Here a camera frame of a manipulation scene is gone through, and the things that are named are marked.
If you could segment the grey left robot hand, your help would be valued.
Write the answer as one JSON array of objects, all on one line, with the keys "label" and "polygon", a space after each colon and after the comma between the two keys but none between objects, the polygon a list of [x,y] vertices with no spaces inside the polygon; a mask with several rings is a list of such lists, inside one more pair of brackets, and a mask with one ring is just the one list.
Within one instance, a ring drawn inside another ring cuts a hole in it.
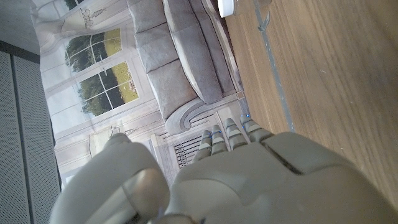
[{"label": "grey left robot hand", "polygon": [[351,163],[250,116],[204,131],[169,184],[145,145],[110,137],[58,196],[51,223],[396,223],[397,210]]}]

